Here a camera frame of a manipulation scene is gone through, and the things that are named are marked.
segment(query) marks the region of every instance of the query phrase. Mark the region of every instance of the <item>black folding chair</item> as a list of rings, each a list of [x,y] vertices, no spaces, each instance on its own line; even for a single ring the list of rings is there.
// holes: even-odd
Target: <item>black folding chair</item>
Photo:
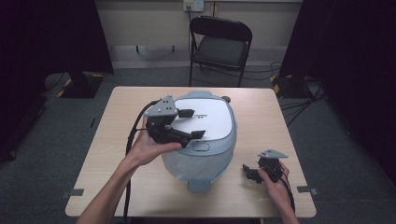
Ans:
[[[191,62],[190,82],[199,80],[192,77],[194,63],[240,71],[238,86],[241,86],[248,59],[253,34],[240,21],[224,20],[216,17],[200,16],[191,20]]]

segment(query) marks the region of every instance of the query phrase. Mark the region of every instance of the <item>chair backrest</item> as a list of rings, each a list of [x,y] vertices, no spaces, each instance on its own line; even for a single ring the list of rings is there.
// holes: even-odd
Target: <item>chair backrest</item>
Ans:
[[[199,16],[191,20],[190,31],[193,34],[209,35],[218,38],[248,42],[250,45],[253,34],[240,21],[230,21],[216,17]]]

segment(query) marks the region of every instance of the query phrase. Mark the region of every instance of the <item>light wooden tabletop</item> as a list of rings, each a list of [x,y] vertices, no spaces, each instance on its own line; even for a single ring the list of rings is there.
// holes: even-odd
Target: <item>light wooden tabletop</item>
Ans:
[[[172,94],[176,99],[189,91],[211,91],[229,96],[237,122],[233,159],[220,179],[205,194],[192,194],[186,184],[164,168],[160,157],[137,169],[132,177],[129,217],[278,217],[264,184],[247,180],[242,164],[258,168],[258,154],[273,148],[289,157],[282,159],[290,169],[289,181],[297,217],[313,217],[316,208],[306,186],[278,101],[272,90],[243,88],[117,87],[92,140],[75,189],[82,196],[71,196],[66,214],[79,216],[110,178],[125,154],[127,137],[140,110],[149,102]],[[116,216],[121,217],[124,195]]]

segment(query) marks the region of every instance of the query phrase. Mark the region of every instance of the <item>wall outlet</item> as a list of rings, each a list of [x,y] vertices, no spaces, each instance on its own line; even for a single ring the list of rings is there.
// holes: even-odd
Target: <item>wall outlet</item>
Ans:
[[[183,11],[204,11],[204,0],[183,0]]]

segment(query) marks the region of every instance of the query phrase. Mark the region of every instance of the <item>hand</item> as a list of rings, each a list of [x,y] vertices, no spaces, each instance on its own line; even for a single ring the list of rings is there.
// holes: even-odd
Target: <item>hand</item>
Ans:
[[[147,118],[143,117],[142,129],[146,128]],[[181,148],[180,143],[167,143],[160,145],[149,136],[148,131],[142,130],[139,132],[134,145],[125,157],[132,166],[138,167],[146,165],[157,158],[164,152],[170,152]]]
[[[280,165],[282,167],[283,173],[286,175],[282,175],[282,179],[287,182],[287,176],[289,176],[290,171],[282,162],[280,162]],[[268,174],[262,169],[259,169],[259,175],[264,180],[265,186],[267,187],[267,193],[275,203],[277,209],[284,210],[291,208],[289,194],[282,181],[278,180],[276,183],[274,183]]]

